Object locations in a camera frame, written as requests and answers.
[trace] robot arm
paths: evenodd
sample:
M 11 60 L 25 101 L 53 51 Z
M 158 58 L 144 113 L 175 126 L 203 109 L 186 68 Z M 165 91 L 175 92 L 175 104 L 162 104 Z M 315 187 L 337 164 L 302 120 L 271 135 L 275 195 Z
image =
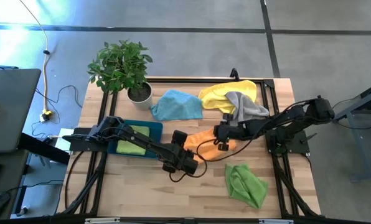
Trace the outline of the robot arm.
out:
M 73 134 L 63 136 L 69 142 L 72 141 L 89 141 L 95 144 L 105 144 L 109 141 L 129 141 L 145 150 L 155 153 L 159 161 L 163 162 L 164 171 L 174 173 L 176 170 L 183 170 L 187 174 L 194 174 L 198 162 L 195 161 L 194 153 L 190 150 L 184 150 L 183 145 L 187 139 L 187 134 L 175 131 L 172 142 L 162 144 L 154 142 L 130 126 L 124 124 L 119 117 L 107 116 L 100 125 L 92 127 L 89 134 Z
M 238 126 L 230 125 L 229 118 L 231 118 L 231 115 L 225 114 L 223 118 L 224 121 L 221 121 L 214 128 L 215 144 L 219 144 L 219 150 L 227 151 L 229 139 L 253 140 L 274 128 L 276 128 L 276 142 L 284 142 L 287 139 L 294 138 L 295 134 L 312 124 L 329 123 L 334 118 L 334 111 L 328 100 L 318 96 L 315 99 L 295 103 L 282 113 L 265 119 L 238 122 Z

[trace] gray floor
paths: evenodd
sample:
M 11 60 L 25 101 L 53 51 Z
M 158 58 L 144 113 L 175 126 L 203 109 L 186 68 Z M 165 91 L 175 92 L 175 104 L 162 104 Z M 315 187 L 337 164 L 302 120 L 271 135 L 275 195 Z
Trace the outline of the gray floor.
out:
M 0 22 L 35 24 L 18 2 L 10 1 L 7 7 L 8 1 L 0 0 Z M 41 23 L 50 25 L 264 28 L 259 0 L 24 2 Z M 272 29 L 371 30 L 371 0 L 266 3 Z M 42 33 L 13 28 L 0 30 L 0 65 L 41 68 L 45 44 Z M 273 77 L 265 34 L 48 31 L 47 35 L 52 51 L 47 66 L 49 97 L 54 99 L 63 86 L 75 85 L 82 102 L 88 81 L 87 64 L 104 41 L 118 39 L 141 41 L 150 48 L 154 59 L 148 68 L 150 75 L 226 77 L 236 67 L 243 77 Z M 322 95 L 334 104 L 371 86 L 371 35 L 275 34 L 273 39 L 281 77 L 291 79 L 296 100 Z M 38 87 L 43 89 L 42 80 Z M 340 105 L 336 111 L 346 105 Z M 60 124 L 35 125 L 35 133 L 58 134 L 60 128 L 77 125 L 81 109 L 74 103 L 73 90 L 64 90 L 55 107 L 60 113 Z M 41 110 L 42 97 L 35 95 L 25 133 L 32 132 L 31 124 L 38 120 Z M 371 117 L 362 118 L 359 123 L 368 126 Z M 308 128 L 308 133 L 315 132 L 318 135 L 309 145 L 322 214 L 371 221 L 371 180 L 349 182 L 350 175 L 361 172 L 360 155 L 350 130 L 334 124 Z M 371 132 L 362 135 L 368 139 Z M 39 190 L 54 195 L 42 187 Z M 29 204 L 35 203 L 32 196 L 28 198 Z M 37 204 L 33 214 L 53 214 L 55 202 Z

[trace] white flower pot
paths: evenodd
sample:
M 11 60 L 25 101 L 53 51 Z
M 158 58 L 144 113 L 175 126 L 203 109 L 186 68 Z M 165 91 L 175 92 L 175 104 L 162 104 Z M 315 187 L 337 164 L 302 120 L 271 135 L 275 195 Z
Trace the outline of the white flower pot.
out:
M 149 97 L 146 99 L 146 100 L 143 100 L 143 101 L 140 101 L 140 102 L 137 102 L 137 101 L 133 101 L 130 99 L 129 97 L 129 91 L 130 89 L 128 89 L 128 91 L 126 92 L 129 100 L 137 107 L 137 109 L 139 110 L 149 110 L 149 108 L 153 105 L 153 88 L 152 86 L 149 84 L 149 83 L 145 83 L 147 84 L 150 89 L 151 89 L 151 93 L 149 94 Z

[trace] white paper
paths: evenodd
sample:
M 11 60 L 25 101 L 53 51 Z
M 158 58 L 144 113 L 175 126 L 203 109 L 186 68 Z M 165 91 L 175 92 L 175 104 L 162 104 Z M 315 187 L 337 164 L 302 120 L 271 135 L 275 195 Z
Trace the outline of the white paper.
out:
M 59 136 L 65 136 L 65 135 L 71 135 L 73 134 L 73 129 L 68 128 L 61 128 Z M 67 140 L 64 140 L 63 138 L 58 138 L 57 143 L 55 143 L 55 147 L 59 148 L 65 152 L 69 152 L 69 147 L 71 146 L 71 143 Z

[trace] yellow towel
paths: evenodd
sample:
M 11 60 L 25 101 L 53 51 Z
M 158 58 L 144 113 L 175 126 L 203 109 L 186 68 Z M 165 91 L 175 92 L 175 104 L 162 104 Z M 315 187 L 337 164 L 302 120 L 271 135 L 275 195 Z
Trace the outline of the yellow towel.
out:
M 249 97 L 253 102 L 256 100 L 256 84 L 249 80 L 240 82 L 221 83 L 201 90 L 198 98 L 202 100 L 205 109 L 219 108 L 223 113 L 233 113 L 235 107 L 229 102 L 225 94 L 230 91 L 239 91 Z
M 192 134 L 187 137 L 184 143 L 184 149 L 190 149 L 193 152 L 197 152 L 197 147 L 204 141 L 208 141 L 211 139 L 215 139 L 213 135 L 213 128 L 207 131 L 202 131 L 197 134 Z M 237 143 L 235 140 L 229 140 L 228 142 L 228 150 L 234 150 L 237 147 Z M 201 145 L 198 149 L 198 153 L 207 160 L 214 159 L 219 155 L 225 153 L 224 151 L 220 151 L 217 149 L 217 146 L 213 144 L 213 141 L 207 142 Z M 197 155 L 194 155 L 194 159 L 198 161 L 198 163 L 203 162 Z

